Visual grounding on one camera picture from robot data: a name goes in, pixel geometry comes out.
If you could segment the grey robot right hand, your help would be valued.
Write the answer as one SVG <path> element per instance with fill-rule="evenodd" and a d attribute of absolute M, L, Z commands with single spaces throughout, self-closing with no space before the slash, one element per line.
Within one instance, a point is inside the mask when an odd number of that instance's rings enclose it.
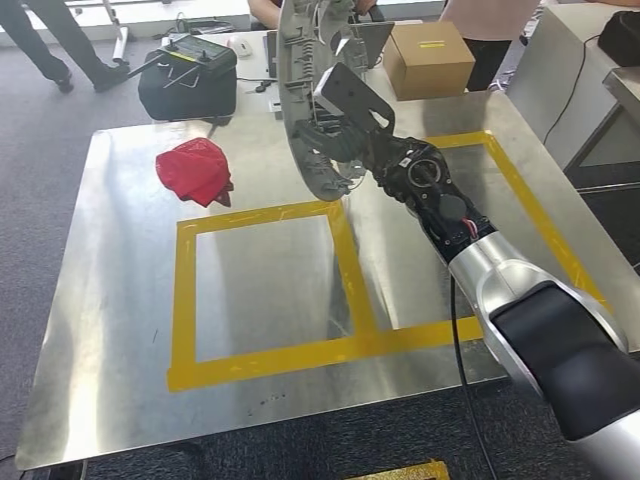
<path fill-rule="evenodd" d="M 318 197 L 344 195 L 373 167 L 369 134 L 343 116 L 297 120 L 290 146 L 304 181 Z"/>

